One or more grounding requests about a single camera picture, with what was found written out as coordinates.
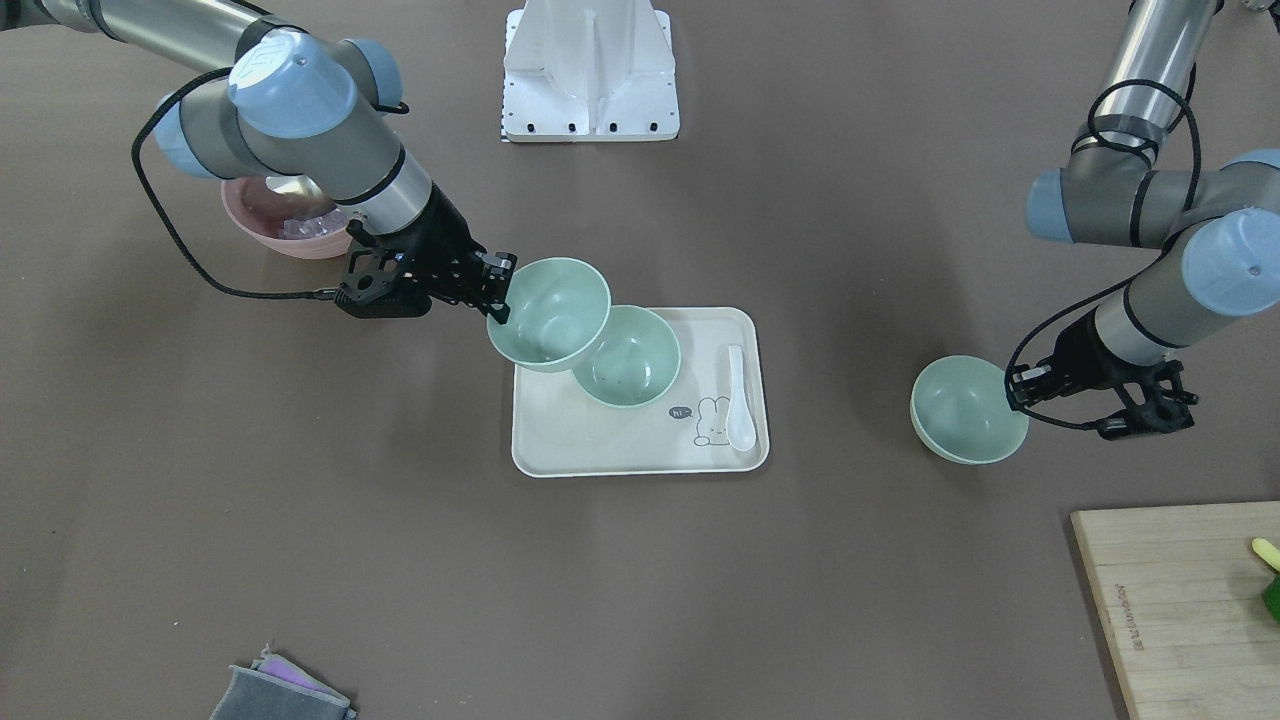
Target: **cutting board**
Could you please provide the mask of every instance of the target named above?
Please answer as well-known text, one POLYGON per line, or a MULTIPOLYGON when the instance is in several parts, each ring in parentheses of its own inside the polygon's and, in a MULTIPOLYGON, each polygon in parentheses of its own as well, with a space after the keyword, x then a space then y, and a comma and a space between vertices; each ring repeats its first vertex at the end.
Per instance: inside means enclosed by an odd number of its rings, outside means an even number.
POLYGON ((1071 524, 1133 720, 1280 717, 1280 502, 1087 510, 1071 524))

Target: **blue joint cap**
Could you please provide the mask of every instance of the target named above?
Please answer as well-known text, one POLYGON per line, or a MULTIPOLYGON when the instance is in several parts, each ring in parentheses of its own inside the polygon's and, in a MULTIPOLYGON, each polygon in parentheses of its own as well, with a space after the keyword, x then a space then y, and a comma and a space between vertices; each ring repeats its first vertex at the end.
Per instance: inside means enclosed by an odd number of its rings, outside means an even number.
POLYGON ((1280 215, 1261 208, 1229 213, 1187 241, 1183 282, 1204 307, 1231 318, 1280 301, 1280 215))
POLYGON ((273 31, 232 68, 227 88, 244 122, 271 137, 325 133, 356 108, 356 81, 310 35, 273 31))
POLYGON ((1062 170, 1046 170, 1027 193, 1027 229, 1036 237, 1053 242, 1075 242, 1066 227, 1066 205, 1062 204, 1062 170))
POLYGON ((1271 165, 1272 168, 1280 170, 1280 150, 1276 150, 1275 147, 1251 150, 1235 160, 1231 160, 1226 165, 1234 165, 1236 163, 1262 163, 1263 165, 1271 165))
POLYGON ((394 108, 404 99, 404 82, 401 79, 399 65, 390 50, 383 47, 381 42, 367 37, 349 37, 349 42, 360 50, 369 63, 369 69, 374 73, 374 85, 378 86, 378 104, 384 108, 394 108))
MULTIPOLYGON (((159 108, 161 102, 168 100, 169 95, 161 97, 156 106, 159 108)), ((200 163, 200 159, 196 158, 195 151, 191 150, 191 145, 187 142, 187 133, 182 132, 180 108, 182 102, 169 108, 169 111, 156 123, 156 145, 160 146, 164 156, 179 170, 197 178, 216 179, 218 176, 210 173, 200 163)))

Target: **folded towel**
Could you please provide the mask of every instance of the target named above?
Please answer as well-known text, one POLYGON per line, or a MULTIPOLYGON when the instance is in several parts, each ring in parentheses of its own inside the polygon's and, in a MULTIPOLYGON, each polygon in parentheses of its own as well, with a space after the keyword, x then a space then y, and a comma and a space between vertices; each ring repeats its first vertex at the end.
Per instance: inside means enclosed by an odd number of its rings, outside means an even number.
POLYGON ((356 711, 342 693, 266 648, 252 666, 232 666, 232 684, 209 720, 356 720, 356 711))

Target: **white tray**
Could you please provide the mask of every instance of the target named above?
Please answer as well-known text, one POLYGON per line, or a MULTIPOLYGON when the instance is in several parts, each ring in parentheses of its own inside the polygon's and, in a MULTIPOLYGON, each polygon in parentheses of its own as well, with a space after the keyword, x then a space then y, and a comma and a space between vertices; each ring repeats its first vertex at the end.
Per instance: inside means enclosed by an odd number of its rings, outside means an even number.
POLYGON ((591 400, 572 373, 516 366, 511 457, 534 478, 745 473, 769 455, 755 324, 736 307, 653 307, 682 355, 676 383, 650 405, 616 410, 591 400), (746 398, 759 439, 739 452, 724 434, 728 350, 741 345, 746 398))

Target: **robotic arm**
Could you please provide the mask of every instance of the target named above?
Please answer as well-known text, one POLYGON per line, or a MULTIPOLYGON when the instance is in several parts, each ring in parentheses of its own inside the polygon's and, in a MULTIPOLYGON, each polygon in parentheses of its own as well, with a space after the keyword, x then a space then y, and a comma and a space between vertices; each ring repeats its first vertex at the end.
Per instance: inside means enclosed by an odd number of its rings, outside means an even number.
POLYGON ((416 318, 431 299, 506 323, 516 258, 490 255, 383 122, 401 106, 392 55, 371 40, 326 42, 232 0, 5 0, 3 29, 61 24, 140 45, 192 69, 230 68, 156 126, 196 177, 306 176, 351 218, 338 287, 357 318, 416 318))
POLYGON ((1018 365, 1015 354, 1006 374, 1014 410, 1112 389, 1120 411, 1085 425, 1059 424, 1092 428, 1106 439, 1189 428, 1198 398, 1183 388, 1174 355, 1280 301, 1280 150, 1257 150, 1202 174, 1194 115, 1181 97, 1221 6, 1222 0, 1137 0, 1070 161, 1033 184, 1032 233, 1162 252, 1064 329, 1052 355, 1029 366, 1018 365), (1184 115, 1196 168, 1152 169, 1184 115), (1126 386, 1137 386, 1140 397, 1126 386))

